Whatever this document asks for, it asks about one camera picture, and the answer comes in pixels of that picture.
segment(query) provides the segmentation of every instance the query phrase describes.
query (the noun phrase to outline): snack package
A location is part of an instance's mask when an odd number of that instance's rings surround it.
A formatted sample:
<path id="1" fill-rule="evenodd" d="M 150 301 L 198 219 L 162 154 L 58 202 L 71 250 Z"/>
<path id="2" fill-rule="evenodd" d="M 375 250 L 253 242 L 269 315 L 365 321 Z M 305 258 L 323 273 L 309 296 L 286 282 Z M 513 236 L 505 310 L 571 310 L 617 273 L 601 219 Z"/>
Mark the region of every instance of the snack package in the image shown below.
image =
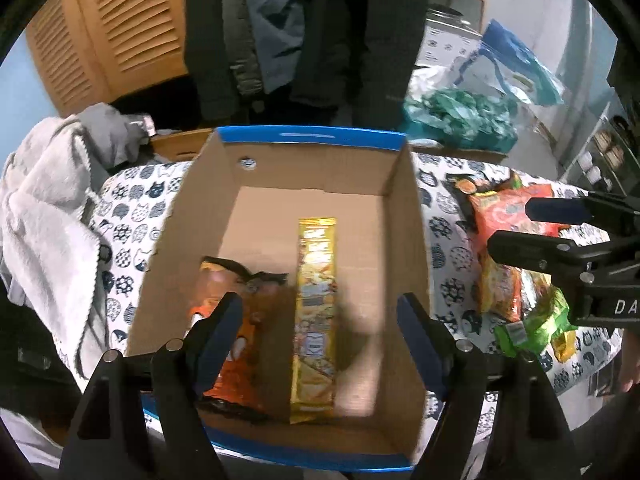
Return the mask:
<path id="1" fill-rule="evenodd" d="M 477 173 L 447 173 L 442 185 L 458 202 L 462 216 L 474 232 L 478 232 L 474 216 L 474 208 L 469 197 L 475 193 L 486 193 L 494 189 L 499 183 L 489 180 L 486 175 Z"/>
<path id="2" fill-rule="evenodd" d="M 480 313 L 492 311 L 509 322 L 519 321 L 524 312 L 531 310 L 536 298 L 542 295 L 540 274 L 516 267 L 496 264 L 486 254 L 486 242 L 497 230 L 519 231 L 523 233 L 558 236 L 561 224 L 533 222 L 527 217 L 525 206 L 532 197 L 551 197 L 553 190 L 550 184 L 534 184 L 523 187 L 520 176 L 510 172 L 510 178 L 500 184 L 497 189 L 486 193 L 470 195 L 469 202 L 475 212 L 478 236 L 476 247 L 480 253 L 481 281 Z M 523 301 L 523 292 L 527 293 Z"/>
<path id="3" fill-rule="evenodd" d="M 563 332 L 551 340 L 558 362 L 565 363 L 575 354 L 575 330 Z"/>
<path id="4" fill-rule="evenodd" d="M 210 314 L 226 292 L 242 297 L 242 325 L 215 384 L 204 393 L 207 406 L 249 420 L 264 418 L 257 394 L 260 325 L 266 320 L 286 281 L 286 274 L 258 272 L 251 275 L 233 260 L 204 258 L 190 309 L 191 326 Z"/>
<path id="5" fill-rule="evenodd" d="M 335 218 L 300 220 L 290 422 L 331 416 L 335 395 Z"/>
<path id="6" fill-rule="evenodd" d="M 544 298 L 523 321 L 495 327 L 494 335 L 500 350 L 508 357 L 514 357 L 518 349 L 540 354 L 553 338 L 576 329 L 569 323 L 568 313 L 569 305 L 564 295 L 559 288 L 550 285 Z M 565 346 L 564 352 L 568 352 L 568 345 Z M 561 353 L 564 355 L 567 359 L 571 357 L 568 353 Z"/>
<path id="7" fill-rule="evenodd" d="M 477 250 L 484 250 L 487 240 L 498 230 L 558 236 L 558 230 L 563 227 L 561 224 L 533 222 L 525 212 L 530 198 L 552 196 L 551 184 L 532 184 L 519 189 L 471 195 L 469 200 L 478 226 Z"/>
<path id="8" fill-rule="evenodd" d="M 478 312 L 491 311 L 509 322 L 520 320 L 520 269 L 495 263 L 486 251 L 481 256 L 481 267 Z"/>

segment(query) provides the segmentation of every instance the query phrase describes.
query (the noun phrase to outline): chip bag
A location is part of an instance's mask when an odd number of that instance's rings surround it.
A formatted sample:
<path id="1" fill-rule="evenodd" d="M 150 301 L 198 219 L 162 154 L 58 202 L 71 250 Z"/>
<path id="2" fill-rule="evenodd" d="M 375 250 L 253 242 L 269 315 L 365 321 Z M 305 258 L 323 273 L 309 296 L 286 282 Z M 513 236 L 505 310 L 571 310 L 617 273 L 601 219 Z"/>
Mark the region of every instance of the chip bag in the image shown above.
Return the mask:
<path id="1" fill-rule="evenodd" d="M 507 189 L 520 189 L 521 187 L 525 187 L 522 183 L 522 178 L 516 171 L 513 171 L 511 168 L 509 168 L 509 178 L 501 184 L 498 184 L 495 190 L 504 191 Z"/>
<path id="2" fill-rule="evenodd" d="M 260 326 L 280 300 L 286 274 L 250 274 L 242 265 L 223 258 L 204 258 L 196 282 L 190 316 L 191 326 L 209 317 L 227 292 L 242 297 L 242 325 L 236 340 L 210 390 L 204 392 L 207 406 L 249 420 L 264 418 L 255 379 Z"/>
<path id="3" fill-rule="evenodd" d="M 494 190 L 494 187 L 500 183 L 488 179 L 481 171 L 476 173 L 447 173 L 441 183 L 458 202 L 462 216 L 468 222 L 471 230 L 477 232 L 474 208 L 469 202 L 469 197 L 475 193 L 486 193 Z"/>
<path id="4" fill-rule="evenodd" d="M 487 240 L 498 230 L 518 231 L 545 236 L 558 236 L 562 224 L 534 222 L 527 217 L 525 206 L 530 198 L 553 196 L 551 184 L 532 184 L 519 189 L 471 195 L 478 226 L 478 252 L 484 250 Z"/>
<path id="5" fill-rule="evenodd" d="M 481 267 L 478 312 L 491 311 L 509 322 L 518 321 L 522 308 L 520 269 L 495 263 L 486 251 L 481 256 Z"/>
<path id="6" fill-rule="evenodd" d="M 550 285 L 545 297 L 523 321 L 495 327 L 494 335 L 500 350 L 508 357 L 515 357 L 519 349 L 530 350 L 537 355 L 552 340 L 557 340 L 554 348 L 556 358 L 568 359 L 573 354 L 568 342 L 574 339 L 570 334 L 567 337 L 562 334 L 576 329 L 569 323 L 568 313 L 569 305 L 564 295 L 559 288 Z"/>
<path id="7" fill-rule="evenodd" d="M 543 298 L 546 298 L 551 286 L 551 276 L 534 270 L 522 269 L 520 278 L 522 280 L 520 288 L 522 317 L 526 317 Z"/>

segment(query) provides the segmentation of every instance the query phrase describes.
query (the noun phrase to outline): orange snack bag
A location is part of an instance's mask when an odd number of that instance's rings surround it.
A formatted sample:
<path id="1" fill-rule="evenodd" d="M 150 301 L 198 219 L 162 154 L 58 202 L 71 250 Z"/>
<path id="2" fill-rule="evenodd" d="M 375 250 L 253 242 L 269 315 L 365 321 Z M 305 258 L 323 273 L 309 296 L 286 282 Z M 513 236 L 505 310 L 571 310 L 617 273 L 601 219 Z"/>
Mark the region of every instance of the orange snack bag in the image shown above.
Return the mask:
<path id="1" fill-rule="evenodd" d="M 558 236 L 561 224 L 533 222 L 525 212 L 525 206 L 533 197 L 552 197 L 551 184 L 532 184 L 519 189 L 506 189 L 499 192 L 479 193 L 469 197 L 476 215 L 478 226 L 478 246 L 480 253 L 486 247 L 487 240 L 498 230 L 518 231 L 545 236 Z"/>
<path id="2" fill-rule="evenodd" d="M 218 380 L 204 397 L 222 412 L 255 418 L 262 412 L 257 394 L 259 326 L 278 301 L 279 289 L 286 274 L 249 271 L 232 260 L 204 258 L 196 282 L 196 293 L 190 309 L 191 326 L 203 317 L 209 317 L 227 292 L 242 297 L 242 325 L 236 341 L 220 370 Z"/>

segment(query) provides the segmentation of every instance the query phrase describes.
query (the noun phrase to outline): metal screw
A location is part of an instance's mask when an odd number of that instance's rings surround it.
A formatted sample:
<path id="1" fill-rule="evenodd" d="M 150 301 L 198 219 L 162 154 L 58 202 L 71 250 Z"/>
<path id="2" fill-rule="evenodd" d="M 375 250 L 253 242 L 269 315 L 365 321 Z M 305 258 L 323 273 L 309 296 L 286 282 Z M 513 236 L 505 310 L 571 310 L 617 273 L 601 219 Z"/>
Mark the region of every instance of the metal screw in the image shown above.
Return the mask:
<path id="1" fill-rule="evenodd" d="M 248 156 L 244 156 L 238 160 L 238 164 L 243 170 L 253 171 L 257 166 L 257 163 L 254 159 L 249 158 Z"/>
<path id="2" fill-rule="evenodd" d="M 474 349 L 474 344 L 469 339 L 458 339 L 456 348 L 461 352 L 471 352 Z"/>
<path id="3" fill-rule="evenodd" d="M 581 272 L 580 273 L 580 281 L 583 283 L 593 283 L 596 281 L 596 277 L 590 272 Z"/>
<path id="4" fill-rule="evenodd" d="M 180 348 L 182 348 L 182 339 L 171 339 L 165 345 L 165 348 L 169 352 L 177 352 Z"/>
<path id="5" fill-rule="evenodd" d="M 106 363 L 113 363 L 118 358 L 119 353 L 120 352 L 114 349 L 107 350 L 104 354 L 102 354 L 102 358 Z"/>

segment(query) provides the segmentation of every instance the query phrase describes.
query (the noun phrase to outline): yellow snack bag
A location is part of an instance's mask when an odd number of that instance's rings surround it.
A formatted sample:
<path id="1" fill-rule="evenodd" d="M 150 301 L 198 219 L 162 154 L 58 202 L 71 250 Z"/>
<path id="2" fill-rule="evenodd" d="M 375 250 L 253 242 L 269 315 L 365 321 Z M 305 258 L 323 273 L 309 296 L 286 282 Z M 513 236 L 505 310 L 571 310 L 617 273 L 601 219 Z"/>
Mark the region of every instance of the yellow snack bag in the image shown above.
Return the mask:
<path id="1" fill-rule="evenodd" d="M 335 395 L 335 218 L 300 220 L 290 422 L 331 416 Z"/>
<path id="2" fill-rule="evenodd" d="M 551 340 L 558 362 L 565 363 L 575 354 L 575 330 L 563 332 Z"/>
<path id="3" fill-rule="evenodd" d="M 520 269 L 495 263 L 486 250 L 481 262 L 478 312 L 485 314 L 491 310 L 509 322 L 519 321 L 522 307 Z"/>

